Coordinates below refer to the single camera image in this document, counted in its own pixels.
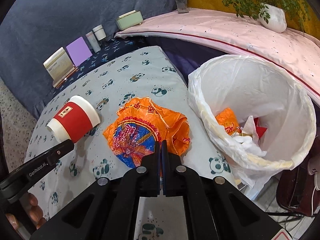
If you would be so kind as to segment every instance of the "green tissue box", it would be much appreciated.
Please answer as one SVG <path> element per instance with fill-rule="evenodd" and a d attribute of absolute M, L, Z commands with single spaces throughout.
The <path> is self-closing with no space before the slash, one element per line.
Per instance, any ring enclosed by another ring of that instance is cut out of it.
<path fill-rule="evenodd" d="M 118 28 L 122 31 L 142 22 L 141 12 L 136 10 L 120 15 L 116 20 Z"/>

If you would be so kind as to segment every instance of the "panda print tablecloth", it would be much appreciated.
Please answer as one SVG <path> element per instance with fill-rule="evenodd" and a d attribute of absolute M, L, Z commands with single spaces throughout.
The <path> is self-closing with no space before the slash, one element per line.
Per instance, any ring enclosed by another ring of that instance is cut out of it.
<path fill-rule="evenodd" d="M 201 176 L 224 176 L 235 183 L 225 158 L 211 143 L 201 120 L 189 107 L 184 81 L 160 47 L 145 47 L 123 55 L 60 92 L 43 110 L 32 134 L 25 162 L 58 144 L 46 124 L 73 95 L 89 101 L 96 108 L 101 123 L 30 189 L 38 198 L 47 220 L 96 179 L 116 179 L 129 170 L 112 153 L 102 132 L 116 120 L 119 108 L 134 97 L 150 97 L 159 106 L 183 113 L 190 125 L 191 145 L 183 155 L 182 163 Z M 140 198 L 135 239 L 187 238 L 182 198 Z"/>

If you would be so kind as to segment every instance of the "stack of books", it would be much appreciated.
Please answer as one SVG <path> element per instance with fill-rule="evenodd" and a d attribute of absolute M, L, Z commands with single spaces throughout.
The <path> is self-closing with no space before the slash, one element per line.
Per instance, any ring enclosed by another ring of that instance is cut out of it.
<path fill-rule="evenodd" d="M 76 71 L 75 66 L 63 47 L 58 49 L 52 56 L 50 56 L 43 63 L 43 65 L 53 78 L 52 85 L 55 88 L 58 88 L 70 75 Z"/>

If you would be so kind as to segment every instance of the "cup label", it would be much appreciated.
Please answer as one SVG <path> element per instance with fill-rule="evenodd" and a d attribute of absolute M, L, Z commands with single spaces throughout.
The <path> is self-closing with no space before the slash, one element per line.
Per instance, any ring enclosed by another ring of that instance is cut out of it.
<path fill-rule="evenodd" d="M 69 113 L 73 108 L 71 106 L 67 106 L 65 109 L 63 109 L 58 116 L 63 118 L 67 113 Z"/>

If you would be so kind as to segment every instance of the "trash can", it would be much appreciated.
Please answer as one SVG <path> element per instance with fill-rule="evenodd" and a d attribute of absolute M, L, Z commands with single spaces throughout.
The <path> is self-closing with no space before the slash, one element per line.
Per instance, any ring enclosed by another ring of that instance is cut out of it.
<path fill-rule="evenodd" d="M 307 156 L 315 135 L 316 115 L 305 89 L 286 70 L 253 56 L 223 55 L 189 75 L 188 102 L 202 119 L 210 140 L 225 154 L 235 178 L 254 199 L 282 170 L 292 170 Z M 244 123 L 252 115 L 267 131 L 259 140 L 261 158 L 244 150 L 215 119 L 231 108 Z"/>

